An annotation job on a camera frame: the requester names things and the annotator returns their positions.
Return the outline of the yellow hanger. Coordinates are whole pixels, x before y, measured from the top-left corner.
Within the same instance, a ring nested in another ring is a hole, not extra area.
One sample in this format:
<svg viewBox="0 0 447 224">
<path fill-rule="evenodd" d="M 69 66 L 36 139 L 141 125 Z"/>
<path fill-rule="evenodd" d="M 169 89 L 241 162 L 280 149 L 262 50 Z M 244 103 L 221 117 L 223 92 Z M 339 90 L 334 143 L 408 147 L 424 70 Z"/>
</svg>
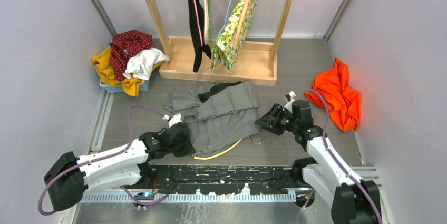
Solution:
<svg viewBox="0 0 447 224">
<path fill-rule="evenodd" d="M 253 145 L 261 145 L 263 143 L 263 141 L 264 141 L 264 137 L 262 136 L 261 133 L 255 134 L 254 136 L 247 136 L 247 137 L 244 137 L 244 138 L 236 141 L 235 143 L 231 144 L 230 146 L 225 147 L 223 150 L 221 150 L 220 152 L 217 152 L 217 153 L 215 153 L 213 155 L 210 155 L 210 156 L 207 156 L 207 157 L 200 157 L 198 155 L 194 155 L 193 159 L 194 160 L 200 160 L 200 161 L 208 161 L 208 160 L 212 160 L 212 159 L 218 158 L 218 157 L 228 153 L 229 151 L 231 151 L 235 147 L 237 147 L 240 143 L 242 143 L 242 141 L 244 139 L 248 139 L 249 142 L 251 144 L 253 144 Z"/>
</svg>

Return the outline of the grey garment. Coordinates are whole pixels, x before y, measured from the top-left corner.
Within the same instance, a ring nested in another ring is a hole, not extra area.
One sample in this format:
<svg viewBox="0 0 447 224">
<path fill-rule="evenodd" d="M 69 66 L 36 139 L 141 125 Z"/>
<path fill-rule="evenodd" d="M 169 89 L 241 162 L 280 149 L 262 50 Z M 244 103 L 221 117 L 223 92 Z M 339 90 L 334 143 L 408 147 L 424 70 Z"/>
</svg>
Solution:
<svg viewBox="0 0 447 224">
<path fill-rule="evenodd" d="M 195 154 L 207 157 L 236 141 L 259 134 L 258 96 L 251 82 L 241 82 L 212 93 L 216 83 L 204 83 L 188 92 L 171 92 L 164 108 L 181 114 L 190 130 Z"/>
</svg>

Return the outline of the lemon print skirt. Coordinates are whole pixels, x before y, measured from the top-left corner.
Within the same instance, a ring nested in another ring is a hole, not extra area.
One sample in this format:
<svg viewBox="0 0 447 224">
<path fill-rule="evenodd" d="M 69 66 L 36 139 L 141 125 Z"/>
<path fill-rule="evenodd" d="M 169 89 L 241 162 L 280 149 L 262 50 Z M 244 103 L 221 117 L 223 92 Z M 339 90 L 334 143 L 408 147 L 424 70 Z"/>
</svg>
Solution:
<svg viewBox="0 0 447 224">
<path fill-rule="evenodd" d="M 214 72 L 220 64 L 222 64 L 230 73 L 234 70 L 237 57 L 248 34 L 257 8 L 257 0 L 251 0 L 242 26 L 242 31 L 240 33 L 238 46 L 236 49 L 233 49 L 232 47 L 235 40 L 235 34 L 244 3 L 245 0 L 238 1 L 237 5 L 227 19 L 224 31 L 215 41 L 211 55 L 210 72 Z"/>
</svg>

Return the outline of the black skirt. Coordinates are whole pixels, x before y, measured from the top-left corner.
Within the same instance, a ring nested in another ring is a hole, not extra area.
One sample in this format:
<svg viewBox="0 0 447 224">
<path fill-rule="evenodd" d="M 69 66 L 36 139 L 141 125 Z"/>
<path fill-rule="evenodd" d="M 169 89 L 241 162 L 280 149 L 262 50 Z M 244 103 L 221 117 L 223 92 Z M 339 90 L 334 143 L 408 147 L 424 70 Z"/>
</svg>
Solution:
<svg viewBox="0 0 447 224">
<path fill-rule="evenodd" d="M 208 44 L 205 44 L 204 34 L 204 9 L 199 0 L 188 0 L 189 10 L 189 28 L 193 48 L 195 52 L 193 62 L 193 72 L 197 73 L 202 62 L 202 54 L 205 53 L 208 58 L 211 58 L 211 49 Z"/>
</svg>

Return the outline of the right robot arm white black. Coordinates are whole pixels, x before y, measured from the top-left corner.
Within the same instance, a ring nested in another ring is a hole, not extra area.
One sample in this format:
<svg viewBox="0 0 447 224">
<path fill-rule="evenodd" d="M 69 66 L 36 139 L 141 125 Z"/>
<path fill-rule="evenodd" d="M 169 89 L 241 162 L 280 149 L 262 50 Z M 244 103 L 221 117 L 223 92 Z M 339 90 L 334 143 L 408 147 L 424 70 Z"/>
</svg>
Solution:
<svg viewBox="0 0 447 224">
<path fill-rule="evenodd" d="M 333 223 L 382 223 L 380 192 L 372 180 L 358 175 L 337 153 L 323 128 L 314 124 L 308 101 L 274 106 L 255 124 L 275 135 L 290 132 L 309 154 L 293 165 L 293 182 L 308 185 L 331 209 Z"/>
</svg>

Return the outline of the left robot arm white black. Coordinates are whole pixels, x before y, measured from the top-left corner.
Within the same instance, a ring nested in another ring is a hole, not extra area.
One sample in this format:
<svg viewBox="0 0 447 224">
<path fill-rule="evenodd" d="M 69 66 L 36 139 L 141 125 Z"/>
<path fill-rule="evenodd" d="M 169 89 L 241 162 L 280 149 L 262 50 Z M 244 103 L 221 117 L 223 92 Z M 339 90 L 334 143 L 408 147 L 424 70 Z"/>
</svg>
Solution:
<svg viewBox="0 0 447 224">
<path fill-rule="evenodd" d="M 179 122 L 159 132 L 146 132 L 108 151 L 79 157 L 72 151 L 62 154 L 44 176 L 46 187 L 38 201 L 40 213 L 48 214 L 42 206 L 45 195 L 50 198 L 51 213 L 55 213 L 101 190 L 133 185 L 150 187 L 154 175 L 148 162 L 170 153 L 175 157 L 194 153 L 190 135 L 188 126 Z"/>
</svg>

